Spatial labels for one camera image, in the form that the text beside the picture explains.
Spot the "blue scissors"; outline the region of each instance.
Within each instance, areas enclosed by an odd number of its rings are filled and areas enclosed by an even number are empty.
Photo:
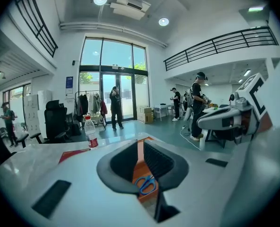
[[[152,175],[141,176],[141,177],[139,177],[139,178],[136,180],[135,185],[137,186],[137,183],[138,183],[140,180],[142,180],[142,179],[144,179],[144,182],[143,182],[143,184],[142,184],[141,187],[140,187],[140,193],[141,193],[142,195],[147,195],[147,194],[153,192],[153,191],[156,189],[157,186],[156,186],[156,184],[155,184],[155,179],[153,178]],[[153,189],[150,190],[149,192],[143,192],[143,190],[145,190],[146,188],[148,188],[148,186],[151,185],[151,184],[153,185]]]

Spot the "cable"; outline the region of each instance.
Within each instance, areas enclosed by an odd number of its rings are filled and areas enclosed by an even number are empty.
[[[180,135],[185,139],[187,140],[183,135],[182,135],[182,130],[180,131]],[[202,151],[201,149],[199,149],[199,147],[196,147],[192,142],[190,142],[189,140],[187,140],[190,144],[192,144],[195,148],[197,148],[198,150]]]

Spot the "bottle label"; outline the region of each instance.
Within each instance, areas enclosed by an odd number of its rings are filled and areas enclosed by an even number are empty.
[[[98,146],[98,140],[95,134],[89,136],[89,147],[94,148]]]

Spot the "metal railing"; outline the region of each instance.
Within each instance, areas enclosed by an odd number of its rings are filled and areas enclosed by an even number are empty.
[[[196,44],[164,60],[166,70],[221,52],[260,46],[278,45],[268,26],[239,30]]]
[[[35,37],[47,52],[54,57],[58,46],[42,18],[36,0],[15,0],[15,4]]]

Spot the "water bottle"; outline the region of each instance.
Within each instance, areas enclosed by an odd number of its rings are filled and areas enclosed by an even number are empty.
[[[95,148],[98,146],[98,140],[96,137],[96,129],[94,127],[93,121],[91,120],[90,115],[85,116],[85,135],[86,140],[88,141],[89,148]]]

